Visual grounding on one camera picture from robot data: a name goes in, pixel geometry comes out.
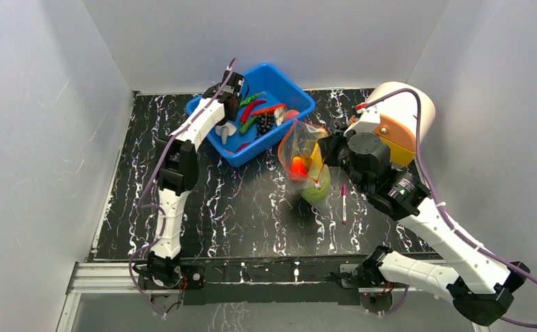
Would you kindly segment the yellow toy mango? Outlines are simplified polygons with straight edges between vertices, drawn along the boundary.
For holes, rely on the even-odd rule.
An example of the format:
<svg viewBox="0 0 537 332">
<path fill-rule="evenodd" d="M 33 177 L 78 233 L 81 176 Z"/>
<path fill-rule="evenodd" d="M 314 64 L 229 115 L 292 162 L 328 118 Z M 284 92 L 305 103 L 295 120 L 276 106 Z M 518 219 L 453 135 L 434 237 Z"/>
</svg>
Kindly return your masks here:
<svg viewBox="0 0 537 332">
<path fill-rule="evenodd" d="M 310 166 L 308 168 L 308 175 L 312 178 L 318 178 L 322 169 L 323 159 L 321 156 L 321 150 L 319 144 L 316 143 L 310 155 Z"/>
</svg>

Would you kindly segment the white toy mushroom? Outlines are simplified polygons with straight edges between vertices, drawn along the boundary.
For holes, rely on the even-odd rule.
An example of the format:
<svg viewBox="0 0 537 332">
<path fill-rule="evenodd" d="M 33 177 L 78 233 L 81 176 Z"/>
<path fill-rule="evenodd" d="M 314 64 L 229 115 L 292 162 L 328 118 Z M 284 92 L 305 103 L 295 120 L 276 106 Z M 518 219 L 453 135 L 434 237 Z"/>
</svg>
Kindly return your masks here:
<svg viewBox="0 0 537 332">
<path fill-rule="evenodd" d="M 216 135 L 220 137 L 223 145 L 227 144 L 227 139 L 230 136 L 233 136 L 237 130 L 236 125 L 234 125 L 232 122 L 226 122 L 224 124 L 215 126 Z"/>
</svg>

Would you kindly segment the clear zip top bag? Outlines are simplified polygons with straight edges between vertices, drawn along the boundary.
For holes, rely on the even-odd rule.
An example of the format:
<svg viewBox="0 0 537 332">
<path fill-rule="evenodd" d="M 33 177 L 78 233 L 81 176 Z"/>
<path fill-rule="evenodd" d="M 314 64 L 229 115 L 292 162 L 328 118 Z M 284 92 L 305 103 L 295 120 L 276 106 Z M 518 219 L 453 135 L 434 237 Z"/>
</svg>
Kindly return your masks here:
<svg viewBox="0 0 537 332">
<path fill-rule="evenodd" d="M 314 208 L 322 208 L 330 195 L 331 176 L 323 162 L 319 140 L 328 131 L 317 124 L 294 120 L 278 148 L 278 159 L 294 191 Z"/>
</svg>

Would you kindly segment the green toy cabbage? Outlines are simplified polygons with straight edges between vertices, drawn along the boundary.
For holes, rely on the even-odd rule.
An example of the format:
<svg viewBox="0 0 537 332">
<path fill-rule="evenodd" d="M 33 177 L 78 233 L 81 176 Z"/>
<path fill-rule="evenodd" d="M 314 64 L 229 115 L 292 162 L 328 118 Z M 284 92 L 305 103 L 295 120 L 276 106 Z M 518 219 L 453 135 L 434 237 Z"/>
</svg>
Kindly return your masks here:
<svg viewBox="0 0 537 332">
<path fill-rule="evenodd" d="M 323 177 L 314 187 L 301 190 L 301 197 L 309 204 L 323 201 L 330 193 L 330 177 Z"/>
</svg>

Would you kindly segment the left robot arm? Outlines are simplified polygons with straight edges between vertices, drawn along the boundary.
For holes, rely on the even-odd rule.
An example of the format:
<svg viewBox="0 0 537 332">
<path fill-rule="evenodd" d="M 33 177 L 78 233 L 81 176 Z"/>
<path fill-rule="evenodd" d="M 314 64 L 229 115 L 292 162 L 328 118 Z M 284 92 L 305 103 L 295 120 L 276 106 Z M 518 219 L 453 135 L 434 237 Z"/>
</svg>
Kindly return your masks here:
<svg viewBox="0 0 537 332">
<path fill-rule="evenodd" d="M 173 288 L 182 278 L 180 233 L 187 197 L 198 182 L 198 148 L 210 131 L 234 120 L 243 82 L 241 74 L 227 67 L 222 82 L 201 95 L 195 110 L 168 138 L 157 141 L 160 155 L 144 193 L 156 186 L 158 200 L 141 205 L 158 213 L 155 237 L 146 247 L 146 266 L 130 269 L 161 287 Z"/>
</svg>

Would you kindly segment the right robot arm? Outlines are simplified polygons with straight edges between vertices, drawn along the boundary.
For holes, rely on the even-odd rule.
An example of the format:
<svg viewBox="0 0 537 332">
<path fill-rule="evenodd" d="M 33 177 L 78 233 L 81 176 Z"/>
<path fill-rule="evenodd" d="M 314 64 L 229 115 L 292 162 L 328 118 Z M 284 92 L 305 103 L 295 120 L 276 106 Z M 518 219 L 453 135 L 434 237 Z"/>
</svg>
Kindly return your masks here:
<svg viewBox="0 0 537 332">
<path fill-rule="evenodd" d="M 320 138 L 318 146 L 325 165 L 345 171 L 376 210 L 423 238 L 446 262 L 436 266 L 377 246 L 352 272 L 340 273 L 341 278 L 371 286 L 412 286 L 452 303 L 466 319 L 482 326 L 508 311 L 525 277 L 459 238 L 440 216 L 429 188 L 392 166 L 390 147 L 378 135 L 345 137 L 336 131 Z"/>
</svg>

